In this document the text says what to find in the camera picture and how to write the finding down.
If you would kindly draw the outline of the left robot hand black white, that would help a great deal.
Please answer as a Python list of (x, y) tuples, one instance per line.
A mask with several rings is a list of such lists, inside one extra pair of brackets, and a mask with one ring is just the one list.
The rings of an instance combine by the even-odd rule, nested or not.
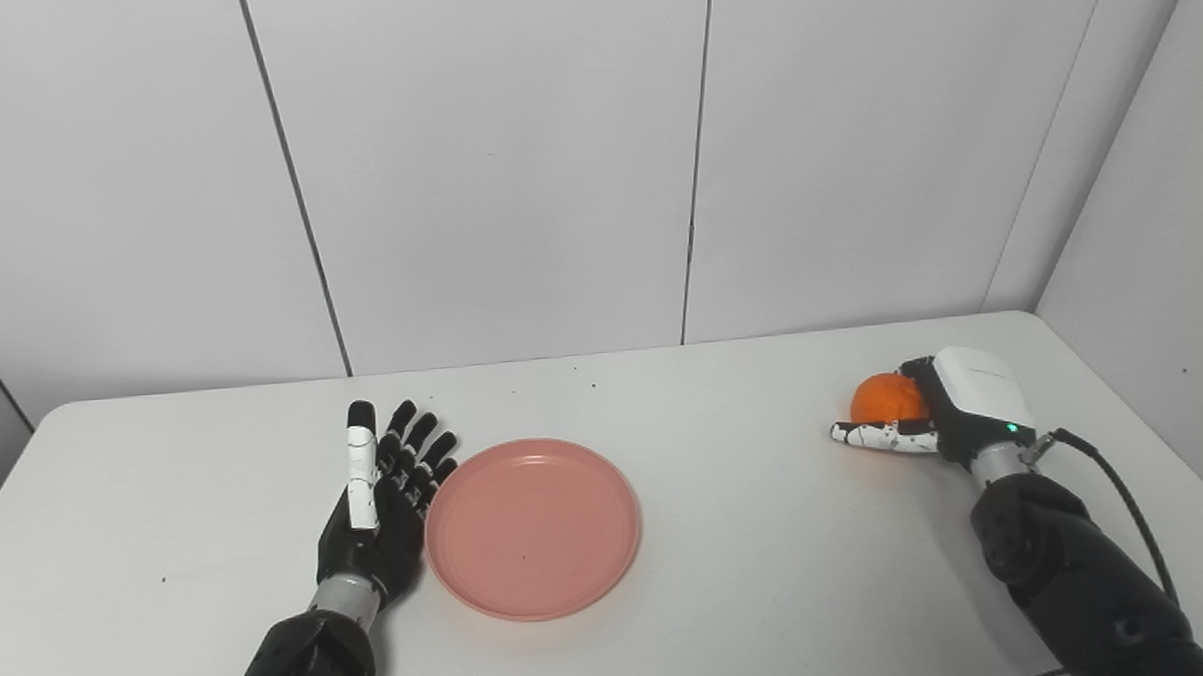
[(363, 580), (387, 609), (417, 577), (429, 508), (458, 469), (458, 437), (415, 401), (403, 401), (385, 428), (369, 401), (355, 401), (346, 429), (349, 484), (318, 541), (318, 582)]

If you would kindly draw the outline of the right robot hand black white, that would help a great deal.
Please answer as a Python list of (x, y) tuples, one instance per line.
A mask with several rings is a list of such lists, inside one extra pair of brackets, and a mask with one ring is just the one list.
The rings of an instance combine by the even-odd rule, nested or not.
[(934, 456), (979, 484), (1035, 468), (1035, 416), (1011, 364), (994, 352), (946, 346), (876, 374), (855, 390), (832, 441), (889, 453)]

